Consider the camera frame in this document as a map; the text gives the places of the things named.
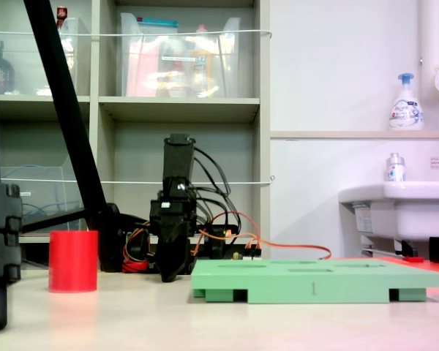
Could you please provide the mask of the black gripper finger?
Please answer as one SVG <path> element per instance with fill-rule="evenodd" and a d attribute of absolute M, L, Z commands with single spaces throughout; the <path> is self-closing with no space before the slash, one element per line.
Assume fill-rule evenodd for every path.
<path fill-rule="evenodd" d="M 155 265 L 163 282 L 170 281 L 170 258 L 166 252 L 155 253 Z"/>
<path fill-rule="evenodd" d="M 173 253 L 170 281 L 173 282 L 178 275 L 190 274 L 190 251 L 175 250 Z"/>

